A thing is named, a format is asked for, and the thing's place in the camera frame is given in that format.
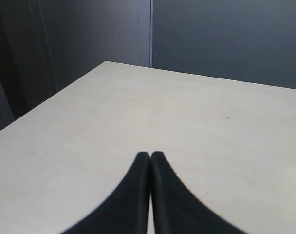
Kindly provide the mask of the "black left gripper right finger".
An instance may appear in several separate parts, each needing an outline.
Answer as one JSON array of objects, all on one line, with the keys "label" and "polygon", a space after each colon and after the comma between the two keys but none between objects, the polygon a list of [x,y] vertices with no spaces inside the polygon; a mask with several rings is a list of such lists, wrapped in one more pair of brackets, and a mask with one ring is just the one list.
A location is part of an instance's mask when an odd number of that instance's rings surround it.
[{"label": "black left gripper right finger", "polygon": [[178,178],[163,152],[151,155],[152,210],[156,234],[237,234]]}]

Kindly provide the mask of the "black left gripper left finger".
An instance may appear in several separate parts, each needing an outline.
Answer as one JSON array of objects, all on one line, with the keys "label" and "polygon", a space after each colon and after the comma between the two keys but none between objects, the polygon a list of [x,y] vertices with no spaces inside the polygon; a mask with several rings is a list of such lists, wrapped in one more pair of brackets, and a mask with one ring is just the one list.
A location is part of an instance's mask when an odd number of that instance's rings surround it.
[{"label": "black left gripper left finger", "polygon": [[114,191],[65,234],[146,234],[149,214],[149,154],[138,152]]}]

